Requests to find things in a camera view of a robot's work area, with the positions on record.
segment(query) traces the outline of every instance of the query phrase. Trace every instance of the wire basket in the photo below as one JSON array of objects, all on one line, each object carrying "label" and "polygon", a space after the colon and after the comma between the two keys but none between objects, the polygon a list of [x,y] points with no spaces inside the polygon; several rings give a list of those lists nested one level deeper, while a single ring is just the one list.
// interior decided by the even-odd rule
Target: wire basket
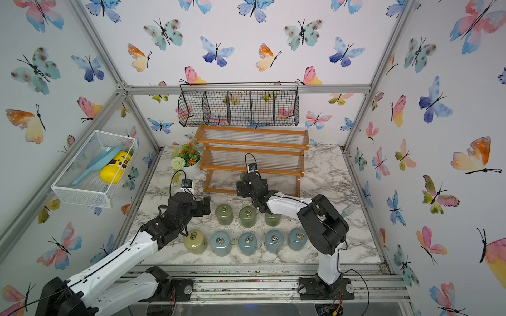
[{"label": "wire basket", "polygon": [[297,126],[299,85],[234,83],[245,89],[221,89],[227,83],[181,84],[179,123],[187,126]]},{"label": "wire basket", "polygon": [[[123,144],[123,151],[130,153],[130,163],[122,174],[118,172],[114,176],[112,184],[100,179],[100,170],[92,171],[79,184],[71,186],[70,184],[77,179],[87,168],[88,164],[108,147],[116,147]],[[84,206],[95,206],[111,208],[111,197],[118,186],[123,186],[125,179],[133,167],[133,158],[137,149],[137,140],[132,137],[107,133],[95,130],[88,137],[77,154],[67,164],[62,173],[51,186],[53,192],[58,196],[61,202],[79,204]]]}]

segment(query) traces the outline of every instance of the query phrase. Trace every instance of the marble table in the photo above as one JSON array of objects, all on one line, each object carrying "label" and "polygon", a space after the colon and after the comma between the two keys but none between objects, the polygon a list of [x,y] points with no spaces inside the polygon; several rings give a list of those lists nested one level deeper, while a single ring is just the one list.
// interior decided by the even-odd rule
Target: marble table
[{"label": "marble table", "polygon": [[[174,173],[171,167],[172,150],[165,147],[156,167],[148,190],[133,220],[128,234],[131,238],[140,225],[158,215],[158,205],[167,204],[169,184]],[[301,197],[325,195],[334,207],[341,213],[351,205],[353,213],[346,217],[350,227],[347,234],[349,249],[342,253],[342,263],[379,263],[380,258],[360,206],[357,193],[351,182],[348,169],[338,145],[312,146],[305,153],[305,175],[301,178]],[[282,216],[276,227],[270,227],[264,222],[264,214],[257,211],[257,222],[252,228],[244,228],[239,222],[239,211],[250,204],[250,199],[221,193],[205,193],[202,191],[206,171],[194,178],[195,196],[197,199],[209,195],[211,197],[211,214],[201,218],[193,218],[188,224],[188,230],[199,229],[209,238],[217,231],[225,231],[231,239],[232,251],[225,257],[216,256],[208,246],[203,254],[189,253],[183,245],[183,236],[166,245],[163,249],[146,258],[143,264],[307,264],[318,262],[318,252],[308,241],[300,251],[291,250],[286,240],[288,233],[295,227],[302,227],[300,222]],[[262,175],[269,181],[269,188],[281,192],[294,192],[295,178],[293,176]],[[235,189],[235,182],[239,180],[238,172],[215,171],[211,181],[212,187]],[[220,204],[229,204],[233,208],[234,220],[230,225],[222,226],[215,216],[215,209]],[[277,254],[267,252],[265,248],[265,234],[272,230],[279,230],[284,238],[284,245]],[[245,232],[253,232],[258,241],[257,251],[251,256],[243,255],[237,239]]]}]

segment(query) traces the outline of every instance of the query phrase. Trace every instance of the wire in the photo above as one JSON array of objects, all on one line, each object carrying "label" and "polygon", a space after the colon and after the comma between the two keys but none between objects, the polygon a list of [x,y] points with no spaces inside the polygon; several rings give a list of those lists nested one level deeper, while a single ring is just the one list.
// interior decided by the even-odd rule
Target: wire
[{"label": "wire", "polygon": [[364,310],[364,312],[362,313],[362,315],[360,315],[360,316],[364,316],[364,315],[365,315],[365,312],[367,312],[367,309],[369,308],[369,301],[370,301],[369,287],[367,286],[367,283],[365,282],[364,278],[360,275],[360,273],[358,273],[358,272],[357,272],[356,270],[354,270],[354,269],[349,269],[349,270],[347,270],[346,272],[343,272],[343,273],[341,273],[341,274],[342,274],[342,275],[344,275],[344,274],[346,274],[346,273],[348,273],[348,272],[350,272],[350,271],[353,271],[353,272],[355,272],[356,274],[358,274],[358,276],[359,276],[359,277],[362,279],[362,281],[364,282],[364,284],[365,284],[365,288],[367,289],[367,306],[365,307],[365,310]]}]

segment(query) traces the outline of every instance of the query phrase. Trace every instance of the white wire basket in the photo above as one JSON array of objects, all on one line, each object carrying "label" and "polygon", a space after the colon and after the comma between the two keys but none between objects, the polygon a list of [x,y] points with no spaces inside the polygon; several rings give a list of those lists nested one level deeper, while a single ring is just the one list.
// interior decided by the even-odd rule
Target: white wire basket
[{"label": "white wire basket", "polygon": [[[108,147],[114,148],[120,144],[124,145],[122,150],[130,153],[131,158],[122,174],[119,174],[118,168],[118,172],[111,184],[100,179],[100,170],[97,170],[92,171],[79,184],[75,186],[70,185],[102,151]],[[60,201],[64,203],[111,208],[111,197],[116,188],[121,188],[125,183],[125,179],[128,179],[126,174],[129,174],[133,167],[133,158],[136,150],[137,139],[135,138],[95,130],[67,164],[53,185],[51,185],[51,189]],[[114,184],[117,177],[119,177],[119,181],[117,184]]]}]

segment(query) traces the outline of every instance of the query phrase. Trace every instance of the yellow container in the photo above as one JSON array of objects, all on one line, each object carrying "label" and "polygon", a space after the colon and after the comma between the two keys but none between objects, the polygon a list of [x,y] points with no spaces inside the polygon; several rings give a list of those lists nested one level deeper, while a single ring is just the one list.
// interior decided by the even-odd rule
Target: yellow container
[{"label": "yellow container", "polygon": [[128,163],[132,156],[127,154],[124,151],[120,151],[114,158],[107,164],[107,166],[103,167],[100,171],[100,179],[106,183],[117,184],[119,179],[123,175],[123,172],[127,168]]}]

